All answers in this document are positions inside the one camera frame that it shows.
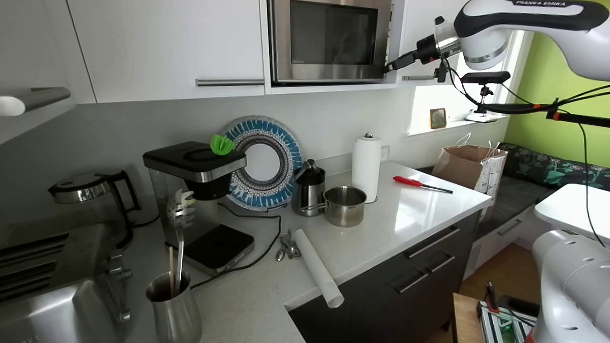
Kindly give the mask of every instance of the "wooden floor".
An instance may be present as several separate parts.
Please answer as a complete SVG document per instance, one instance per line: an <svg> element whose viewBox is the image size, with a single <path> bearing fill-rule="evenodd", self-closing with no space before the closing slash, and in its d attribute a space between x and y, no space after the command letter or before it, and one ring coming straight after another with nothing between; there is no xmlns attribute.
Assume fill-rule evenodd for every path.
<svg viewBox="0 0 610 343"><path fill-rule="evenodd" d="M496 297L508 294L516 298L540 303L540 280L531 251L510 244L492 257L462 282L460 293L475 299L483 299L485 285L491 281ZM451 329L440 330L426 343L452 343Z"/></svg>

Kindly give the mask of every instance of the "decorative plate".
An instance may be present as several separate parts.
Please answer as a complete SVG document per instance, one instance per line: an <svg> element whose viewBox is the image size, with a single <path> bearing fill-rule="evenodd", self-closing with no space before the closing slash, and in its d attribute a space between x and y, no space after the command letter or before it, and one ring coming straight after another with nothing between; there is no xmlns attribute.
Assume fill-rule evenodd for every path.
<svg viewBox="0 0 610 343"><path fill-rule="evenodd" d="M287 204L294 189L292 173L303 164L299 141L279 121L262 116L232 121L222 133L244 152L248 165L231 176L227 197L254 211Z"/></svg>

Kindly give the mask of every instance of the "microwave door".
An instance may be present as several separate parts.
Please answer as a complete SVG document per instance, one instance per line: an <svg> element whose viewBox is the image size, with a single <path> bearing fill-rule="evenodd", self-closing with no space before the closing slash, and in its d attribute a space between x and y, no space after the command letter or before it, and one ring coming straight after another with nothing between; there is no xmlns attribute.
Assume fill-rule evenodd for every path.
<svg viewBox="0 0 610 343"><path fill-rule="evenodd" d="M390 8L391 0L274 0L274 81L382 79Z"/></svg>

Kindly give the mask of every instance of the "parchment paper roll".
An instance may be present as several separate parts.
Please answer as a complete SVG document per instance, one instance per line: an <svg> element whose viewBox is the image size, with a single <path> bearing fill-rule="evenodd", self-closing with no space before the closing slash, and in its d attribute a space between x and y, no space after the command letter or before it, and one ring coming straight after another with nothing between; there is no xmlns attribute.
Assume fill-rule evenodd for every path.
<svg viewBox="0 0 610 343"><path fill-rule="evenodd" d="M303 230L299 229L295 231L292 234L292 237L299 247L299 250L301 250L301 255L305 260L305 264L307 264L307 268L309 268L309 272L314 277L315 283L318 284L318 287L322 291L322 296L324 296L328 307L339 307L345 298L339 291L339 288L331 275L328 273L328 270L326 270L318 253L315 252L314 247L309 242L309 239Z"/></svg>
<svg viewBox="0 0 610 343"><path fill-rule="evenodd" d="M367 204L377 198L381 139L358 137L354 142L351 163L351 185L367 194Z"/></svg>

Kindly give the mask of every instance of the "window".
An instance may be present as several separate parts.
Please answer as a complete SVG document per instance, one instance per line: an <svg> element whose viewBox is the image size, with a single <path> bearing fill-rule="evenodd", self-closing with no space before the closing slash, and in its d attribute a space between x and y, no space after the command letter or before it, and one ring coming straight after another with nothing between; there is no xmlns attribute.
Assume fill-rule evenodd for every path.
<svg viewBox="0 0 610 343"><path fill-rule="evenodd" d="M485 71L503 71L510 72L511 78L508 79L504 84L509 87L512 91L517 91L519 86L520 72L518 76L515 76L515 71L520 65L523 69L525 59L527 58L526 52L529 50L529 41L531 37L526 39L524 31L514 31L511 34L508 53L506 58L501 63L498 63L492 68ZM466 66L464 62L464 55L459 54L457 73L462 76L466 73L477 72ZM464 95L460 94L449 81L449 75L447 75L447 82L449 84L443 85L426 85L417 86L415 88L415 94L413 99L413 108L411 112L411 124L409 125L408 134L418 134L423 132L431 131L430 129L430 109L444 108L447 114L447 123L451 126L451 122L462 121L471 110L475 110L476 106L471 103ZM455 81L456 86L461 87L458 80ZM480 101L481 97L479 93L481 86L478 84L464 84L468 94L475 100ZM513 96L501 85L490 84L488 87L491 89L494 95L488 95L485 97L486 103L506 103L512 101Z"/></svg>

